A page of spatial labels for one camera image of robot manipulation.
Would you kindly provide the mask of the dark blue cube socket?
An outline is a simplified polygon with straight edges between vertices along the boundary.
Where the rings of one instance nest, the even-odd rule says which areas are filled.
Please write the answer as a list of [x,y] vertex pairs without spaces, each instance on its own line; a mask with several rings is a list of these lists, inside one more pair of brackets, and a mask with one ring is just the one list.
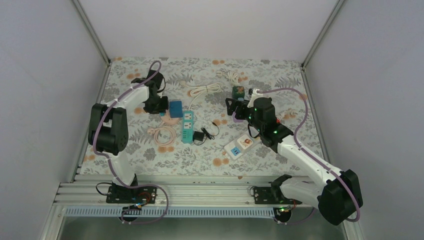
[[183,117],[182,101],[170,101],[169,102],[169,115],[172,119]]

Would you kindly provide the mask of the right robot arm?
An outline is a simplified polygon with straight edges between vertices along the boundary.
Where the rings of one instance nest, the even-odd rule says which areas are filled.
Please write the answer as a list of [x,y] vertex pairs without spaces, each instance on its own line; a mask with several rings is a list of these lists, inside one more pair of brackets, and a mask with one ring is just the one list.
[[225,99],[227,114],[245,120],[254,128],[264,146],[293,161],[311,179],[307,183],[284,174],[270,184],[274,202],[300,201],[317,209],[332,225],[352,221],[352,214],[360,215],[363,198],[358,175],[351,169],[341,170],[309,152],[297,140],[295,133],[277,120],[270,97],[254,100]]

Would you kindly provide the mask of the black plug adapter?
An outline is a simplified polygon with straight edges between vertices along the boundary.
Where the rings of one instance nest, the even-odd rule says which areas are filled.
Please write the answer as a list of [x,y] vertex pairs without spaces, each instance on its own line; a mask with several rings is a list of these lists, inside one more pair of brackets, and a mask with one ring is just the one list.
[[212,122],[212,124],[217,127],[218,132],[216,134],[211,134],[206,130],[205,127],[202,127],[201,131],[194,131],[192,135],[194,145],[201,146],[206,142],[206,140],[214,140],[215,137],[219,135],[220,129],[218,125],[215,122]]

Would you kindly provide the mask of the dark green cube socket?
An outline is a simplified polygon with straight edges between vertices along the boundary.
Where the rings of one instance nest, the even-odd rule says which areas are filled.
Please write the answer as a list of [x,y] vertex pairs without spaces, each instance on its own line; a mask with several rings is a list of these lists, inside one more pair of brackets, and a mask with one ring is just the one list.
[[243,100],[245,97],[245,88],[243,86],[233,86],[231,91],[231,97],[236,100]]

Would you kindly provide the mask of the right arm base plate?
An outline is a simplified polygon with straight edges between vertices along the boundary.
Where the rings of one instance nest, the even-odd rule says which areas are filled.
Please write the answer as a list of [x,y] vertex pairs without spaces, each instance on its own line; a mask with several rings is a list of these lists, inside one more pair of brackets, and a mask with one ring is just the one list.
[[250,195],[253,197],[256,205],[302,205],[298,200],[288,199],[284,197],[276,197],[271,187],[252,186],[249,189]]

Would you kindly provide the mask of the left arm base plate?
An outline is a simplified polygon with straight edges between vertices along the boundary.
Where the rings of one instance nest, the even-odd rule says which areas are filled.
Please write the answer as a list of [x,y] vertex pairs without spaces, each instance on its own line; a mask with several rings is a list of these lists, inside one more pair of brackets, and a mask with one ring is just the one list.
[[140,188],[126,188],[112,185],[108,189],[106,203],[108,204],[154,204],[157,187],[145,186]]

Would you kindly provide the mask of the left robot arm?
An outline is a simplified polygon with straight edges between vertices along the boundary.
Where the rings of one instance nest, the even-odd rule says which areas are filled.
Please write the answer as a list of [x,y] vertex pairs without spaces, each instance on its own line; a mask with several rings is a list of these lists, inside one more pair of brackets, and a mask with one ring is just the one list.
[[96,103],[91,108],[88,142],[94,153],[105,157],[113,176],[112,185],[120,188],[119,196],[131,203],[139,197],[139,188],[125,149],[129,141],[127,113],[143,104],[146,113],[163,114],[169,100],[162,93],[166,86],[158,70],[149,70],[146,78],[136,78],[131,86],[109,103]]

